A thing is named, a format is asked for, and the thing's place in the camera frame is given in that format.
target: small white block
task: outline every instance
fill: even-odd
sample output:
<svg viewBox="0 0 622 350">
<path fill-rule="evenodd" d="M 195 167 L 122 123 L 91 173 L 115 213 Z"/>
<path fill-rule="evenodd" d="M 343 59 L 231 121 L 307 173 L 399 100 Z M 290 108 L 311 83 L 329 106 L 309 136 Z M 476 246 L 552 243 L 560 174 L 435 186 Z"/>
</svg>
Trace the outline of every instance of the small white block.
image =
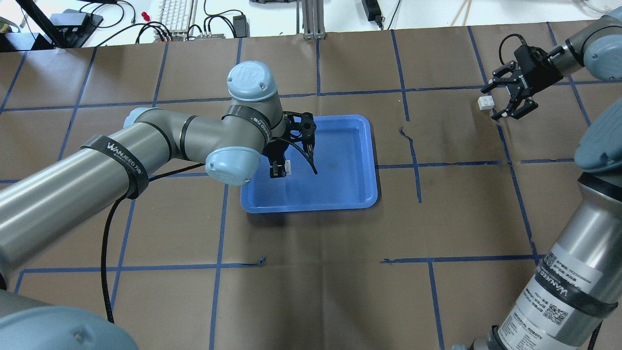
<svg viewBox="0 0 622 350">
<path fill-rule="evenodd" d="M 492 96 L 482 96 L 478 98 L 477 104 L 480 105 L 480 111 L 491 110 L 494 108 L 494 100 Z"/>
</svg>

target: white cable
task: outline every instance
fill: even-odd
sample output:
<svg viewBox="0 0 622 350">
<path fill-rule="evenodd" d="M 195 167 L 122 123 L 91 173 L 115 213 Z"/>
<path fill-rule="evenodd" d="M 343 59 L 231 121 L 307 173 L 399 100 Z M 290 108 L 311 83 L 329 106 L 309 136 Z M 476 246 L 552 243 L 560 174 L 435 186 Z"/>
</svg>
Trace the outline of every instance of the white cable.
<svg viewBox="0 0 622 350">
<path fill-rule="evenodd" d="M 590 0 L 583 0 L 583 4 L 589 7 L 592 11 L 596 11 L 598 13 L 608 14 L 609 12 L 611 12 L 611 10 L 607 10 L 607 8 L 599 9 L 594 7 L 594 5 L 591 4 Z"/>
</svg>

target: plastic tray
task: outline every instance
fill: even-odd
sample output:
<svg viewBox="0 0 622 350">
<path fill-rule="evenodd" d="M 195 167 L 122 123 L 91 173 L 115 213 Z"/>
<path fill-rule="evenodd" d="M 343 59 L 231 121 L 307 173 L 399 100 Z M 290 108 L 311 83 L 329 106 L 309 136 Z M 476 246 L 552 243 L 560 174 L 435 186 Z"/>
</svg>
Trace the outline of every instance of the plastic tray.
<svg viewBox="0 0 622 350">
<path fill-rule="evenodd" d="M 271 179 L 262 157 L 253 180 L 242 187 L 240 201 L 249 213 L 362 209 L 378 200 L 371 128 L 361 115 L 315 118 L 313 158 L 318 175 L 289 147 L 292 174 Z"/>
</svg>

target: cable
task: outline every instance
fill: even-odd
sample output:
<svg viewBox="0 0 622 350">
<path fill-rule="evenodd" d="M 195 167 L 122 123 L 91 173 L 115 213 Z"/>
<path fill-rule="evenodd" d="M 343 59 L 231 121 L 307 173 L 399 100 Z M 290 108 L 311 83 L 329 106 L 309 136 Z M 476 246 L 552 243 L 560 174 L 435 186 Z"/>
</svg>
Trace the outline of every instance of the cable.
<svg viewBox="0 0 622 350">
<path fill-rule="evenodd" d="M 147 30 L 147 28 L 153 28 L 155 29 L 155 32 L 157 33 L 157 35 L 160 37 L 160 41 L 166 41 L 164 40 L 164 30 L 160 27 L 157 26 L 152 26 L 151 24 L 145 24 L 145 26 L 143 28 L 141 28 L 141 30 L 138 32 L 138 36 L 136 37 L 136 41 L 134 42 L 135 44 L 140 44 L 141 43 L 141 36 L 143 33 L 145 33 L 145 30 Z"/>
<path fill-rule="evenodd" d="M 594 350 L 594 346 L 596 346 L 596 338 L 598 338 L 598 333 L 600 333 L 600 327 L 603 325 L 602 321 L 598 324 L 598 326 L 592 332 L 592 337 L 590 338 L 590 344 L 587 347 L 587 350 Z"/>
<path fill-rule="evenodd" d="M 108 236 L 110 235 L 110 225 L 112 224 L 114 212 L 119 207 L 119 204 L 125 199 L 125 197 L 117 199 L 106 218 L 106 225 L 104 225 L 104 236 L 101 239 L 101 263 L 100 263 L 100 276 L 101 276 L 101 292 L 104 296 L 104 307 L 106 308 L 106 317 L 108 322 L 114 323 L 113 308 L 110 305 L 110 294 L 108 292 L 108 276 L 106 276 L 106 259 L 108 255 Z"/>
<path fill-rule="evenodd" d="M 501 62 L 501 65 L 505 65 L 505 63 L 503 63 L 503 55 L 501 54 L 501 49 L 503 49 L 503 44 L 506 42 L 506 40 L 511 37 L 517 37 L 523 45 L 527 46 L 527 41 L 525 41 L 525 38 L 523 38 L 521 34 L 514 33 L 503 38 L 503 40 L 499 44 L 499 62 Z"/>
<path fill-rule="evenodd" d="M 402 3 L 402 0 L 398 0 L 397 6 L 395 7 L 395 11 L 393 11 L 393 16 L 391 16 L 391 21 L 389 22 L 389 26 L 387 30 L 391 29 L 391 25 L 393 24 L 393 19 L 395 19 L 395 15 L 397 14 L 397 9 L 399 9 L 399 5 Z"/>
<path fill-rule="evenodd" d="M 226 23 L 226 25 L 229 27 L 229 29 L 231 29 L 231 33 L 233 34 L 233 37 L 237 37 L 238 36 L 236 31 L 235 31 L 235 28 L 233 27 L 233 23 L 231 23 L 231 21 L 229 21 L 229 19 L 227 17 L 221 16 L 221 15 L 215 15 L 215 16 L 211 16 L 211 17 L 206 17 L 203 20 L 203 30 L 205 30 L 206 32 L 211 34 L 211 21 L 214 18 L 222 19 Z"/>
<path fill-rule="evenodd" d="M 203 30 L 201 29 L 201 26 L 199 26 L 198 24 L 193 24 L 188 27 L 188 32 L 186 32 L 186 38 L 190 37 L 190 30 L 192 30 L 193 27 L 197 27 L 198 31 L 201 33 L 201 36 L 203 36 Z"/>
<path fill-rule="evenodd" d="M 590 4 L 590 0 L 583 0 L 583 4 L 589 7 L 592 11 L 596 11 L 598 13 L 608 14 L 610 12 L 607 10 L 601 10 L 601 9 L 595 8 L 594 5 Z"/>
<path fill-rule="evenodd" d="M 465 18 L 462 21 L 462 26 L 464 27 L 467 24 L 468 14 L 471 12 L 471 4 L 473 4 L 473 0 L 468 0 L 468 6 L 466 7 Z"/>
<path fill-rule="evenodd" d="M 281 137 L 277 137 L 275 139 L 279 140 L 279 141 L 282 141 L 282 142 L 285 142 L 285 143 L 290 144 L 291 146 L 293 146 L 298 152 L 300 152 L 300 154 L 302 154 L 302 156 L 309 163 L 309 165 L 311 165 L 311 169 L 313 169 L 313 173 L 317 175 L 317 169 L 315 168 L 313 160 L 309 156 L 307 156 L 305 151 L 303 151 L 302 148 L 300 148 L 300 146 L 298 146 L 297 144 L 295 144 L 295 143 L 293 143 L 293 142 L 291 142 L 291 141 L 289 141 L 287 139 L 281 138 Z"/>
<path fill-rule="evenodd" d="M 199 163 L 191 166 L 187 166 L 186 168 L 169 171 L 168 173 L 152 176 L 149 178 L 149 182 L 161 179 L 163 177 L 167 177 L 170 175 L 182 173 L 184 171 L 188 171 L 191 169 L 198 168 L 200 166 L 204 166 L 205 164 Z M 121 197 L 117 199 L 113 206 L 110 208 L 108 212 L 108 217 L 106 218 L 106 224 L 104 225 L 104 235 L 101 239 L 101 263 L 100 263 L 100 275 L 101 275 L 101 292 L 104 297 L 104 307 L 106 308 L 106 317 L 108 318 L 108 322 L 114 323 L 113 309 L 110 305 L 110 294 L 108 292 L 108 277 L 106 276 L 106 260 L 108 258 L 108 237 L 110 235 L 110 225 L 112 224 L 114 212 L 119 207 L 119 204 L 125 199 L 125 197 Z"/>
<path fill-rule="evenodd" d="M 242 16 L 244 15 L 244 12 L 237 10 L 237 9 L 230 9 L 230 10 L 223 11 L 223 12 L 216 13 L 216 14 L 209 14 L 207 13 L 207 0 L 203 0 L 203 12 L 205 12 L 206 16 L 218 16 L 218 15 L 226 14 L 227 12 L 231 12 L 231 11 L 238 11 L 240 15 Z"/>
<path fill-rule="evenodd" d="M 163 25 L 163 24 L 162 24 L 162 23 L 160 23 L 160 22 L 152 21 L 152 22 L 148 22 L 148 23 L 135 23 L 135 24 L 132 24 L 132 25 L 130 25 L 130 26 L 127 26 L 127 27 L 125 27 L 125 28 L 121 29 L 120 31 L 118 31 L 118 32 L 114 33 L 113 35 L 109 36 L 106 40 L 104 40 L 104 41 L 100 42 L 99 44 L 95 45 L 95 47 L 102 46 L 103 44 L 105 44 L 107 41 L 109 41 L 109 40 L 110 40 L 110 39 L 112 39 L 113 37 L 116 37 L 116 36 L 117 36 L 117 35 L 119 35 L 120 33 L 124 32 L 124 31 L 126 31 L 126 30 L 128 30 L 128 29 L 130 29 L 130 28 L 133 28 L 133 27 L 136 27 L 136 26 L 147 26 L 148 24 L 153 24 L 153 23 L 160 24 L 162 27 L 164 27 L 164 29 L 166 29 L 166 31 L 167 31 L 167 37 L 168 37 L 168 38 L 173 38 L 173 35 L 171 35 L 170 30 L 169 30 L 168 28 L 166 28 L 166 26 L 165 26 L 165 25 Z"/>
</svg>

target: velcro strap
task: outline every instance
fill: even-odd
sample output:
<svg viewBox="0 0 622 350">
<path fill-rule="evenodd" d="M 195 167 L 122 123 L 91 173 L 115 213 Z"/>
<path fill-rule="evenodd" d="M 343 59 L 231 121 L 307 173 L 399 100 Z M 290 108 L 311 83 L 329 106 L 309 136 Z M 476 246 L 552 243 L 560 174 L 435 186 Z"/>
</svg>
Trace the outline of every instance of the velcro strap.
<svg viewBox="0 0 622 350">
<path fill-rule="evenodd" d="M 138 158 L 117 141 L 103 135 L 96 135 L 80 148 L 94 149 L 114 159 L 125 168 L 129 178 L 129 188 L 125 193 L 126 198 L 138 198 L 149 185 L 149 176 L 145 167 Z"/>
<path fill-rule="evenodd" d="M 231 105 L 229 109 L 225 113 L 225 117 L 227 116 L 237 116 L 242 119 L 248 120 L 251 124 L 257 127 L 264 135 L 264 146 L 268 144 L 268 141 L 272 139 L 272 130 L 270 130 L 270 121 L 266 116 L 260 111 L 242 105 Z"/>
<path fill-rule="evenodd" d="M 557 299 L 592 317 L 607 318 L 618 307 L 618 303 L 604 303 L 583 292 L 544 262 L 536 269 L 536 282 Z"/>
</svg>

